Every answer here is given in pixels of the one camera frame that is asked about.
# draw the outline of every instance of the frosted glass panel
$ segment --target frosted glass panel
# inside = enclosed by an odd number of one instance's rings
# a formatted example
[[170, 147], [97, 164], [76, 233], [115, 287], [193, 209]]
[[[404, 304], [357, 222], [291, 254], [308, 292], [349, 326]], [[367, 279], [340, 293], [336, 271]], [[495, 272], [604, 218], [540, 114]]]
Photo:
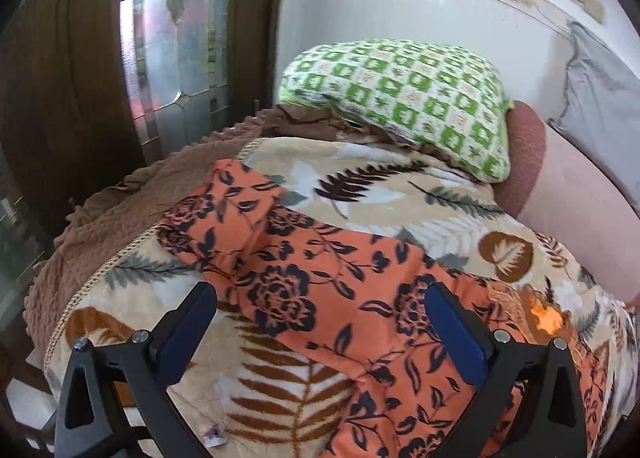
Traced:
[[225, 126], [227, 9], [228, 0], [121, 0], [122, 60], [147, 162]]
[[136, 47], [133, 39], [133, 0], [120, 3], [120, 46], [122, 48], [122, 64], [129, 94], [129, 105], [133, 117], [144, 114], [145, 109], [140, 101], [140, 86], [136, 73]]
[[184, 107], [184, 115], [187, 122], [187, 140], [190, 143], [198, 143], [211, 131], [211, 119], [209, 112], [209, 90], [194, 95]]
[[184, 110], [177, 104], [171, 104], [156, 112], [156, 121], [160, 132], [162, 156], [179, 151], [187, 144], [187, 131]]
[[146, 72], [152, 109], [172, 103], [180, 92], [176, 28], [165, 0], [144, 0]]
[[207, 77], [207, 5], [209, 0], [189, 0], [178, 26], [182, 90], [188, 94], [209, 87]]

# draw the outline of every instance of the pink cushion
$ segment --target pink cushion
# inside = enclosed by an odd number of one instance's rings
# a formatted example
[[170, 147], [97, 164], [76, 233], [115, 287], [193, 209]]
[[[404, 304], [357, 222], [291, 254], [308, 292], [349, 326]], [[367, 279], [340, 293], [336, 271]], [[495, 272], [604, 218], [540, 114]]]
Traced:
[[640, 292], [640, 219], [613, 183], [526, 104], [507, 115], [511, 175], [496, 202], [561, 242], [620, 301]]

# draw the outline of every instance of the small sticker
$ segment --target small sticker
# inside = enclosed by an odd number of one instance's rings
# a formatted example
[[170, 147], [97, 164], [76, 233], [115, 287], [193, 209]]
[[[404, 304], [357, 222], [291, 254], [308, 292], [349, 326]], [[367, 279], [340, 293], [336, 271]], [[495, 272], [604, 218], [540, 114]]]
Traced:
[[211, 428], [202, 436], [204, 447], [218, 447], [226, 443], [226, 438], [220, 429], [220, 424], [211, 426]]

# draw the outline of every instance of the blue gripper pad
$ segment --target blue gripper pad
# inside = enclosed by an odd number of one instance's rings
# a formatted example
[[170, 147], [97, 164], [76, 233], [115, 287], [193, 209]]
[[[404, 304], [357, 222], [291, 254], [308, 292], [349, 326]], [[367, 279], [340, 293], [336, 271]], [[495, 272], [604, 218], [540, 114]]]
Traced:
[[167, 312], [175, 326], [158, 349], [156, 383], [162, 387], [180, 382], [218, 307], [216, 289], [199, 282], [177, 310]]
[[482, 347], [433, 285], [424, 295], [424, 309], [462, 380], [479, 389], [487, 376], [487, 357]]

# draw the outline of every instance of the pillow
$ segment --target pillow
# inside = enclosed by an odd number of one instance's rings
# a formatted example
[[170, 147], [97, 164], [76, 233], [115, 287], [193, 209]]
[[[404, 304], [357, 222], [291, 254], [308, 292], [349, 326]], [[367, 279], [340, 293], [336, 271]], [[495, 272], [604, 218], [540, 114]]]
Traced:
[[529, 106], [516, 101], [506, 122], [511, 175], [494, 185], [496, 203], [571, 251], [584, 265], [585, 284], [594, 280], [617, 299], [634, 300], [640, 292], [640, 219], [632, 207]]
[[567, 107], [549, 125], [580, 149], [640, 212], [640, 80], [591, 32], [571, 24]]
[[509, 176], [500, 76], [465, 48], [404, 40], [319, 45], [289, 64], [279, 99], [332, 106], [345, 119], [434, 145], [479, 180]]

